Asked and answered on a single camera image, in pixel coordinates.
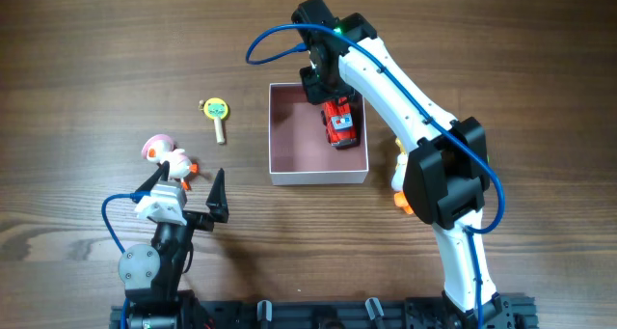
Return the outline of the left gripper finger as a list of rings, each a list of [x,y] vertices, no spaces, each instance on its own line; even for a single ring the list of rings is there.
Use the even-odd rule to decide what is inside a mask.
[[[225,188],[225,171],[220,168],[205,202],[209,215],[215,222],[226,223],[229,217],[228,200]]]
[[[135,191],[135,202],[139,203],[141,199],[149,193],[154,185],[159,181],[167,181],[169,179],[170,163],[164,161],[162,165],[150,176],[141,186]]]

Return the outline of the red toy fire truck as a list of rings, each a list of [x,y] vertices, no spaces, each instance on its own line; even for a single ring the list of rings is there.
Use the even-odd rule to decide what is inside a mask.
[[[347,97],[324,102],[322,123],[326,127],[327,142],[337,150],[354,147],[358,144],[357,129]]]

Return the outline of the pink cardboard box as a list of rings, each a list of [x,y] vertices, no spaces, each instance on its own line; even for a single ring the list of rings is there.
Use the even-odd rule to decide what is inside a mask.
[[[299,83],[269,85],[269,174],[284,185],[361,184],[368,170],[364,101],[351,105],[359,143],[338,150],[327,142],[321,107]]]

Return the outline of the white yellow plush duck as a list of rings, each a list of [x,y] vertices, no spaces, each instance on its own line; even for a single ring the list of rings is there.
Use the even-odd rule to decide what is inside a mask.
[[[397,207],[403,209],[407,214],[412,215],[414,211],[409,205],[405,194],[403,193],[403,183],[406,174],[408,154],[399,139],[395,140],[395,144],[399,148],[400,153],[396,158],[395,172],[390,183],[391,188],[394,191],[394,204]]]

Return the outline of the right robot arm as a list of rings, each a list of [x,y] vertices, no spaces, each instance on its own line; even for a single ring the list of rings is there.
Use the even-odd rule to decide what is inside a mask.
[[[444,294],[455,312],[495,312],[497,290],[482,237],[502,219],[505,196],[489,167],[481,124],[460,121],[433,102],[393,61],[362,15],[340,19],[323,0],[307,0],[291,21],[309,51],[310,64],[300,71],[308,101],[362,95],[398,138],[404,154],[392,186],[433,228]]]

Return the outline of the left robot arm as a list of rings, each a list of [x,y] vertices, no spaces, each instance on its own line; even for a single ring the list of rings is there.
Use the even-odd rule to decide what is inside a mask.
[[[207,212],[186,210],[186,192],[171,180],[171,165],[158,170],[128,197],[142,218],[156,224],[148,244],[124,250],[119,276],[124,284],[123,305],[110,313],[111,328],[214,328],[215,319],[192,290],[179,290],[181,276],[190,269],[194,232],[211,232],[228,221],[225,171],[219,170],[206,199]]]

